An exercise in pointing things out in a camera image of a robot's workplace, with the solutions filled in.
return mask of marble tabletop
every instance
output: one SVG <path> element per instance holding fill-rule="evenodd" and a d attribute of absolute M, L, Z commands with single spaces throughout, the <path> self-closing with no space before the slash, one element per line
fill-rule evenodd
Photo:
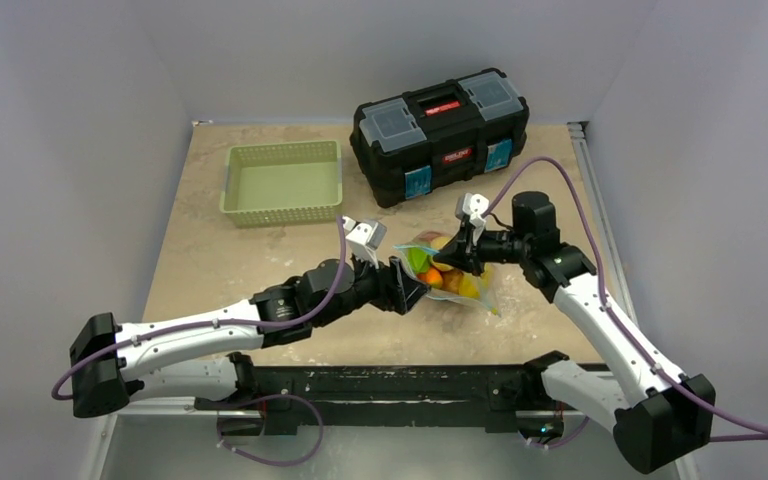
<path fill-rule="evenodd" d="M 213 126 L 194 128 L 189 153 L 172 207 L 143 321 L 157 322 L 214 310 L 251 297 L 328 258 L 337 258 L 334 223 L 238 229 L 219 211 L 225 157 L 235 145 L 336 139 L 342 147 L 343 213 L 387 226 L 379 258 L 396 253 L 422 230 L 454 232 L 454 205 L 466 191 L 493 198 L 513 169 L 475 177 L 435 190 L 389 209 L 379 208 L 348 143 L 348 125 Z M 584 185 L 566 126 L 527 129 L 519 165 L 535 155 L 557 159 L 569 172 L 582 199 Z M 584 231 L 561 176 L 548 164 L 529 168 L 511 194 L 546 192 L 558 212 L 562 239 L 592 259 Z M 496 209 L 510 218 L 510 199 Z M 522 363 L 551 350 L 579 362 L 598 362 L 598 354 L 566 318 L 529 286 L 517 266 L 501 266 L 496 282 L 501 317 L 477 308 L 423 299 L 406 316 L 365 306 L 307 340 L 248 352 L 255 365 L 406 365 Z"/>

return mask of basket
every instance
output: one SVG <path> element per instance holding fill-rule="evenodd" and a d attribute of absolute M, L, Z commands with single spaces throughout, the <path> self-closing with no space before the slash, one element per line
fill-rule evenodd
<path fill-rule="evenodd" d="M 343 201 L 336 140 L 231 147 L 219 209 L 239 228 L 333 221 Z"/>

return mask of bag of fruit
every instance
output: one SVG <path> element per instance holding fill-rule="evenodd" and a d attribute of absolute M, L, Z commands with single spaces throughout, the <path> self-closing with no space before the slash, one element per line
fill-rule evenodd
<path fill-rule="evenodd" d="M 484 273 L 479 278 L 432 259 L 451 239 L 440 232 L 424 231 L 410 243 L 396 245 L 396 249 L 401 252 L 411 273 L 431 286 L 426 295 L 428 298 L 479 306 L 499 315 L 492 288 L 493 265 L 485 264 Z"/>

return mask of red label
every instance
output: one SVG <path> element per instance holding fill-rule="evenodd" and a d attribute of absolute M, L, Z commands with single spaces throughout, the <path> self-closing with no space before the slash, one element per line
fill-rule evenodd
<path fill-rule="evenodd" d="M 445 155 L 443 157 L 443 163 L 457 162 L 458 160 L 466 158 L 470 155 L 472 155 L 472 147 L 467 147 L 467 148 L 464 148 L 463 150 L 458 150 L 457 152 L 452 152 Z"/>
<path fill-rule="evenodd" d="M 443 113 L 446 110 L 451 110 L 453 108 L 458 108 L 460 106 L 461 106 L 461 102 L 455 100 L 453 102 L 444 103 L 443 105 L 437 105 L 436 107 L 431 107 L 425 111 L 425 114 L 428 116 L 437 115 L 438 113 Z"/>

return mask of gray floor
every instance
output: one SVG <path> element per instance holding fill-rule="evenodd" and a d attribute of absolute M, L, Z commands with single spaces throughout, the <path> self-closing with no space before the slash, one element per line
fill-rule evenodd
<path fill-rule="evenodd" d="M 328 428 L 319 453 L 293 468 L 256 464 L 216 448 L 210 417 L 120 417 L 104 479 L 576 479 L 674 480 L 672 466 L 643 476 L 620 457 L 605 430 L 591 424 L 573 443 L 550 452 L 513 434 L 467 428 Z M 297 437 L 262 437 L 244 447 L 270 458 L 304 453 L 316 429 Z"/>

